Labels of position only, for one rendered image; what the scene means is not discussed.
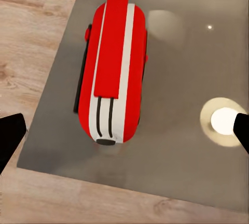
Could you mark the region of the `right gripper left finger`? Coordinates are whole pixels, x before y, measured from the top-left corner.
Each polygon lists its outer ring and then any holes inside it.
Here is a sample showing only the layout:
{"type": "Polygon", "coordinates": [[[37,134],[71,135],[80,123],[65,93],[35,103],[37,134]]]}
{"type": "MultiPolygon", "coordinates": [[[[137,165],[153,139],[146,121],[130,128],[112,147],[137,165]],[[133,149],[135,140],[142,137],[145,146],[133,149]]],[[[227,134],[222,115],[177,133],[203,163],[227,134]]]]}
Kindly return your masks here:
{"type": "Polygon", "coordinates": [[[26,133],[24,116],[19,113],[0,119],[0,174],[26,133]]]}

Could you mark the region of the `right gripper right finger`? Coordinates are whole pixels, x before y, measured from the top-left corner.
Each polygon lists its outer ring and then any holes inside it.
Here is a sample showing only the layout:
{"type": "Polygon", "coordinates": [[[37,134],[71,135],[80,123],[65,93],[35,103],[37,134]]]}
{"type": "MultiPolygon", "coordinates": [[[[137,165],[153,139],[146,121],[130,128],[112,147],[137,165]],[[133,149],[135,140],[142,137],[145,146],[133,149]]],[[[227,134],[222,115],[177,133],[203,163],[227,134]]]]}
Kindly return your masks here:
{"type": "Polygon", "coordinates": [[[249,115],[238,113],[234,121],[233,131],[249,154],[249,115]]]}

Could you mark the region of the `radio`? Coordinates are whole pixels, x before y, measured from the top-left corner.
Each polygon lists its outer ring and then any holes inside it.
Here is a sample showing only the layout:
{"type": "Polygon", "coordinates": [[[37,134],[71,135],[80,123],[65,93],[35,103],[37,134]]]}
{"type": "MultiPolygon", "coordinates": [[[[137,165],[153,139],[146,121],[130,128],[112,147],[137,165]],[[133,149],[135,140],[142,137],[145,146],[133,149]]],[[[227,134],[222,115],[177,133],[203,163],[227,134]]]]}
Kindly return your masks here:
{"type": "Polygon", "coordinates": [[[95,12],[85,39],[74,113],[97,143],[124,143],[140,120],[148,60],[145,14],[129,0],[107,0],[95,12]]]}

